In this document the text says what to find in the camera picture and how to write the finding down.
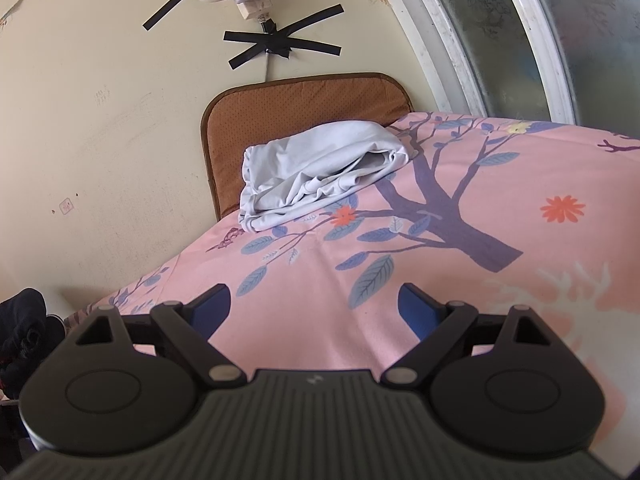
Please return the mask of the white garment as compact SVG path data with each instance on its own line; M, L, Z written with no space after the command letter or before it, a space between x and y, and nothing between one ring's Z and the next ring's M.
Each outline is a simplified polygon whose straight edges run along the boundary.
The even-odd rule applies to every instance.
M239 224L267 231L406 166L416 151L376 122L329 122L244 151Z

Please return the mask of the pink floral bed sheet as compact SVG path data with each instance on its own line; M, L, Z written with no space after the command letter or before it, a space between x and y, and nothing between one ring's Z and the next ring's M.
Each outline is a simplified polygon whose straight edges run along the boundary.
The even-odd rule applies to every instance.
M553 122L408 115L413 160L375 184L260 233L220 220L107 295L123 314L226 284L213 345L258 368L379 373L416 344L401 285L487 313L532 307L604 391L594 452L639 461L639 140Z

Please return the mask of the brown mesh cushion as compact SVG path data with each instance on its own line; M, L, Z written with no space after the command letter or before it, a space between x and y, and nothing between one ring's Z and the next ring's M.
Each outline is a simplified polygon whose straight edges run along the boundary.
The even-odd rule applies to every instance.
M243 154L327 122L368 120L388 126L414 111L410 96L381 73L329 74L247 84L207 105L201 141L217 219L239 208Z

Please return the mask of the white framed window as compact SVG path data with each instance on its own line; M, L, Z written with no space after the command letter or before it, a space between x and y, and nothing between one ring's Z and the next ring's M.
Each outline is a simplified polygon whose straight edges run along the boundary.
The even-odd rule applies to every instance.
M439 110L639 133L639 0L387 0Z

